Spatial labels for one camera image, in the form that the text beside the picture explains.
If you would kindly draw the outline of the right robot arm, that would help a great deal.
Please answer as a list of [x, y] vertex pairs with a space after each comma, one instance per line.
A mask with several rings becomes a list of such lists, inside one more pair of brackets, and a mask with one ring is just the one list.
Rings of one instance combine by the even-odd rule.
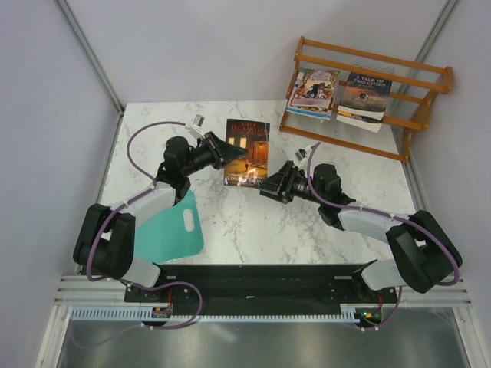
[[260, 193], [280, 203], [294, 198], [316, 202], [326, 225], [357, 232], [387, 244], [392, 257], [371, 261], [356, 270], [351, 292], [359, 301], [370, 301], [379, 290], [408, 286], [424, 294], [445, 278], [460, 278], [463, 259], [436, 219], [427, 211], [388, 215], [363, 207], [343, 193], [341, 178], [331, 164], [319, 164], [312, 176], [286, 162], [260, 184]]

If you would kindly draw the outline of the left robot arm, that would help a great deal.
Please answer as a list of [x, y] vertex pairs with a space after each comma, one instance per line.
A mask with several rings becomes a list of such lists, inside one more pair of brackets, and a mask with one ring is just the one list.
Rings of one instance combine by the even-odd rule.
[[212, 132], [205, 133], [196, 147], [183, 136], [170, 138], [148, 187], [125, 202], [112, 206], [95, 203], [88, 208], [74, 246], [74, 262], [85, 267], [89, 281], [113, 278], [130, 282], [151, 301], [161, 301], [167, 296], [168, 283], [160, 278], [157, 264], [134, 254], [137, 228], [178, 204], [189, 191], [189, 176], [208, 166], [222, 169], [247, 153]]

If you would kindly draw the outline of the dog cover Bark book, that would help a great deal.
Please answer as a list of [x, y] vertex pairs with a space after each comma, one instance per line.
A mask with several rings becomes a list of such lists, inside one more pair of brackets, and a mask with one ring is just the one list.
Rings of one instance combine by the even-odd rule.
[[304, 109], [296, 110], [294, 108], [287, 107], [287, 104], [286, 104], [286, 110], [289, 113], [296, 113], [296, 114], [304, 115], [304, 116], [308, 116], [308, 117], [315, 117], [315, 118], [318, 118], [320, 120], [326, 120], [326, 119], [329, 119], [331, 117], [331, 110], [329, 110], [327, 113], [318, 112], [316, 109], [314, 109], [313, 112], [311, 112], [310, 110], [304, 110]]

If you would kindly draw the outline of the Tale of Two Cities book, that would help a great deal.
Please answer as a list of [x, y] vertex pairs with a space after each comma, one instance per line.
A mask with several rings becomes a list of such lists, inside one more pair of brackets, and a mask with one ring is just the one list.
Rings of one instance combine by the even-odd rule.
[[387, 109], [392, 81], [351, 72], [344, 86], [338, 112], [381, 121]]

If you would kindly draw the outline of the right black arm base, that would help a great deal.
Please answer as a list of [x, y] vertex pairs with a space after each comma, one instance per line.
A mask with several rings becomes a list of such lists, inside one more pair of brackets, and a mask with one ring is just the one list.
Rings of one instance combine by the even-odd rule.
[[329, 301], [339, 304], [379, 304], [380, 298], [384, 304], [397, 301], [394, 287], [373, 291], [364, 284], [347, 278], [328, 279], [323, 285], [323, 291]]

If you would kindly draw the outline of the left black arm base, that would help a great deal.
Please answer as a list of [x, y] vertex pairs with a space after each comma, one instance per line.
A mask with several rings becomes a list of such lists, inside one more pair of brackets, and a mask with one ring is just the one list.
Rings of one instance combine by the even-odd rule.
[[151, 291], [141, 287], [127, 286], [124, 293], [124, 301], [126, 303], [143, 303], [143, 304], [172, 304], [173, 292], [178, 289], [177, 286], [162, 287], [164, 284], [169, 284], [177, 281], [175, 276], [165, 276], [159, 278], [156, 283], [156, 290]]

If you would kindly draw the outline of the dark orange glossy book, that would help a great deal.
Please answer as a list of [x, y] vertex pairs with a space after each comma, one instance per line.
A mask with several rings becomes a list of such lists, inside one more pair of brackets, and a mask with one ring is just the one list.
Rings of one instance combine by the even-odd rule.
[[225, 186], [259, 187], [268, 177], [270, 123], [228, 119], [226, 142], [247, 153], [224, 169]]

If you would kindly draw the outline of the Jane Eyre blue book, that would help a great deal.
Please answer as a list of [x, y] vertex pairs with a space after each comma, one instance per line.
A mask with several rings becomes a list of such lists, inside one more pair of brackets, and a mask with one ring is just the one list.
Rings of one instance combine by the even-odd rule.
[[362, 117], [344, 111], [337, 112], [337, 121], [367, 130], [372, 133], [378, 133], [382, 126], [382, 123], [379, 120], [375, 120], [370, 117]]

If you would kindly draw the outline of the pink illustrated children book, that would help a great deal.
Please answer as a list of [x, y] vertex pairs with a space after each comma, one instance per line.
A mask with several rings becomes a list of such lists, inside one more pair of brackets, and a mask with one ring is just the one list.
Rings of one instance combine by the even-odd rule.
[[331, 110], [341, 72], [336, 69], [301, 68], [296, 77], [287, 107], [327, 113]]

